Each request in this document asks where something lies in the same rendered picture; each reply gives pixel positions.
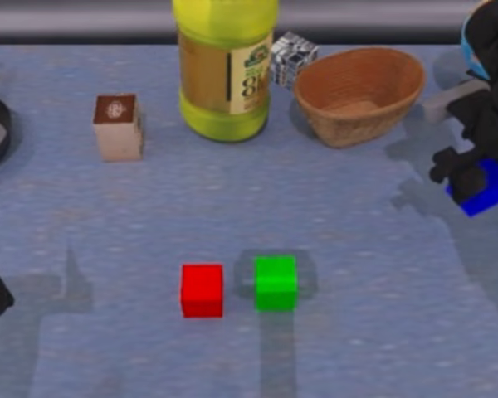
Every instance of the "bottle base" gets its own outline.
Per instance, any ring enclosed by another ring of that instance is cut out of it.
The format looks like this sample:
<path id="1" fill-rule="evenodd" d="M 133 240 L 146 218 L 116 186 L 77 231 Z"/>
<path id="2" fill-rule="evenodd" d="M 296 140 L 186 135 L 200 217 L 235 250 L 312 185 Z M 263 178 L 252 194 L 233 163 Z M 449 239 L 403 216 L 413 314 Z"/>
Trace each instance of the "bottle base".
<path id="1" fill-rule="evenodd" d="M 262 107 L 247 114 L 220 114 L 197 108 L 179 91 L 179 110 L 187 125 L 197 134 L 213 141 L 235 143 L 257 136 L 269 114 L 269 96 Z"/>

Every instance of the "basket rim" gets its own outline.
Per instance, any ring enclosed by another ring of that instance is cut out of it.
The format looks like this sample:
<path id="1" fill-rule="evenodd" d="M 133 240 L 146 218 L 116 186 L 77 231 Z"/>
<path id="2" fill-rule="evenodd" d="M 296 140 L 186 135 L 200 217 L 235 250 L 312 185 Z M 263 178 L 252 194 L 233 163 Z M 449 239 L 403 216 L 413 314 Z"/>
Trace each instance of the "basket rim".
<path id="1" fill-rule="evenodd" d="M 418 87 L 410 95 L 406 96 L 405 98 L 403 98 L 403 99 L 401 99 L 401 100 L 399 100 L 399 101 L 397 101 L 397 102 L 395 102 L 393 104 L 390 104 L 388 106 L 384 106 L 382 108 L 373 109 L 373 110 L 364 112 L 362 114 L 343 114 L 343 115 L 337 115 L 336 113 L 334 113 L 332 111 L 322 110 L 322 109 L 319 109 L 319 108 L 313 106 L 312 104 L 310 104 L 308 101 L 306 101 L 300 95 L 299 87 L 297 85 L 297 82 L 299 81 L 299 77 L 302 75 L 302 73 L 305 70 L 308 70 L 310 68 L 310 66 L 318 64 L 318 63 L 320 63 L 322 61 L 327 61 L 330 58 L 335 58 L 335 57 L 338 57 L 338 56 L 349 54 L 351 52 L 366 52 L 366 51 L 372 51 L 372 50 L 377 50 L 377 51 L 383 50 L 383 51 L 396 52 L 399 55 L 406 56 L 406 57 L 410 58 L 412 61 L 414 61 L 419 66 L 419 70 L 421 72 L 421 80 L 420 80 L 420 83 L 419 83 Z M 347 50 L 347 51 L 335 52 L 334 54 L 330 54 L 328 56 L 324 56 L 322 58 L 319 58 L 319 60 L 312 62 L 304 70 L 302 70 L 300 72 L 299 76 L 295 80 L 294 87 L 293 87 L 293 92 L 294 92 L 294 95 L 295 95 L 295 99 L 297 101 L 299 101 L 300 105 L 303 108 L 308 109 L 312 113 L 318 114 L 319 116 L 325 117 L 327 119 L 333 119 L 333 120 L 338 119 L 338 120 L 350 120 L 350 121 L 353 121 L 353 120 L 374 118 L 374 117 L 381 116 L 383 114 L 390 114 L 391 112 L 393 112 L 396 109 L 400 109 L 400 108 L 406 107 L 406 106 L 408 106 L 408 104 L 410 102 L 413 102 L 413 101 L 415 101 L 417 99 L 417 97 L 421 94 L 422 90 L 424 89 L 425 85 L 426 85 L 426 71 L 424 70 L 424 66 L 422 65 L 422 62 L 416 56 L 414 56 L 412 54 L 409 54 L 409 53 L 407 53 L 405 51 L 400 51 L 400 50 L 397 50 L 395 48 L 388 47 L 388 46 L 365 46 L 365 47 L 360 47 L 360 48 L 354 48 L 354 49 Z"/>

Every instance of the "yellow bottle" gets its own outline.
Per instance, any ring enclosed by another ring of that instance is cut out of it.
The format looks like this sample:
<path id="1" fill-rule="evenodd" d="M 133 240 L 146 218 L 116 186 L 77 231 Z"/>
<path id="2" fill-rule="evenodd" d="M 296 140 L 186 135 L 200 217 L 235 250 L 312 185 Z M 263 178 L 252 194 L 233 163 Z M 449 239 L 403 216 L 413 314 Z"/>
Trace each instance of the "yellow bottle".
<path id="1" fill-rule="evenodd" d="M 256 135 L 269 113 L 269 64 L 279 0 L 173 0 L 179 108 L 210 139 Z"/>

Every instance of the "dark background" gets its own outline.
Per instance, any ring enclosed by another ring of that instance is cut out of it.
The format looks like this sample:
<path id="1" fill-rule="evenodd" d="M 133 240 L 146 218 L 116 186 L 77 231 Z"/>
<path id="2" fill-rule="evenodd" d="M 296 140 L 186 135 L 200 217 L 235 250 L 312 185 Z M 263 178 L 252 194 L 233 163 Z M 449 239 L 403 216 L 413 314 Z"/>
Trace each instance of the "dark background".
<path id="1" fill-rule="evenodd" d="M 452 44 L 472 0 L 281 0 L 277 34 L 320 44 Z M 0 43 L 175 43 L 169 0 L 0 0 Z"/>

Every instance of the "green cube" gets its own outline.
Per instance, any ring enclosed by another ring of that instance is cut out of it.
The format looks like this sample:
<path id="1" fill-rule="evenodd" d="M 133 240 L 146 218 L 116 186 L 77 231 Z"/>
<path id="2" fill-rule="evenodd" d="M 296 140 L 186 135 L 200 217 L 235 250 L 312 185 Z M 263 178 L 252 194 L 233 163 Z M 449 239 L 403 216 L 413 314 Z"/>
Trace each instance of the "green cube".
<path id="1" fill-rule="evenodd" d="M 257 311 L 293 311 L 297 306 L 295 256 L 256 257 L 255 290 Z"/>

